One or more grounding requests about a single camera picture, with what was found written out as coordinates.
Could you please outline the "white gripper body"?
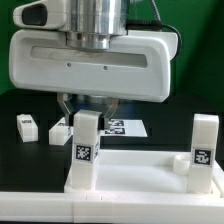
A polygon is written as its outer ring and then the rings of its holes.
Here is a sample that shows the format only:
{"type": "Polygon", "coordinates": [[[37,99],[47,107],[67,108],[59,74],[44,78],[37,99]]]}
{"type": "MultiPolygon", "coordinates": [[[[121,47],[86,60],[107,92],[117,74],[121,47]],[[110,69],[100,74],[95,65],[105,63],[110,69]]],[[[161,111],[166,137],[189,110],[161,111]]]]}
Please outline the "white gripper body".
{"type": "Polygon", "coordinates": [[[91,51],[68,47],[62,32],[20,30],[10,43],[9,77],[22,89],[162,102],[177,43],[172,32],[131,31],[91,51]]]}

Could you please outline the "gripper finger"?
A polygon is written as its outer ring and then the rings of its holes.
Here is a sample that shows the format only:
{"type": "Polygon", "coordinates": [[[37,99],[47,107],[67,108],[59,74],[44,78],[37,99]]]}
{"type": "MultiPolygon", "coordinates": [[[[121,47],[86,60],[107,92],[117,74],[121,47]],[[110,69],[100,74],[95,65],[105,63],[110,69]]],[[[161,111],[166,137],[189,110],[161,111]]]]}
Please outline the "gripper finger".
{"type": "Polygon", "coordinates": [[[73,99],[72,94],[68,93],[57,94],[57,102],[64,113],[65,124],[67,126],[72,126],[74,122],[75,109],[71,102],[72,99],[73,99]]]}
{"type": "Polygon", "coordinates": [[[118,108],[119,100],[116,98],[109,98],[107,100],[108,110],[105,114],[101,114],[98,119],[98,129],[104,130],[109,128],[109,120],[118,108]]]}

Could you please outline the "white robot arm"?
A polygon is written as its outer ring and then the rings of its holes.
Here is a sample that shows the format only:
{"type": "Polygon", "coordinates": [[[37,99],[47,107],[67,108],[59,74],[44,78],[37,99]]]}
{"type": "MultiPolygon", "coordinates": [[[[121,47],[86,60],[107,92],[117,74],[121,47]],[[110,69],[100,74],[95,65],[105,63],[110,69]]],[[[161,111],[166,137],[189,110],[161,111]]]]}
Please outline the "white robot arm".
{"type": "Polygon", "coordinates": [[[128,19],[129,0],[37,0],[17,7],[9,77],[22,89],[51,91],[70,120],[74,94],[105,97],[109,126],[121,99],[162,102],[181,37],[161,20],[128,19]]]}

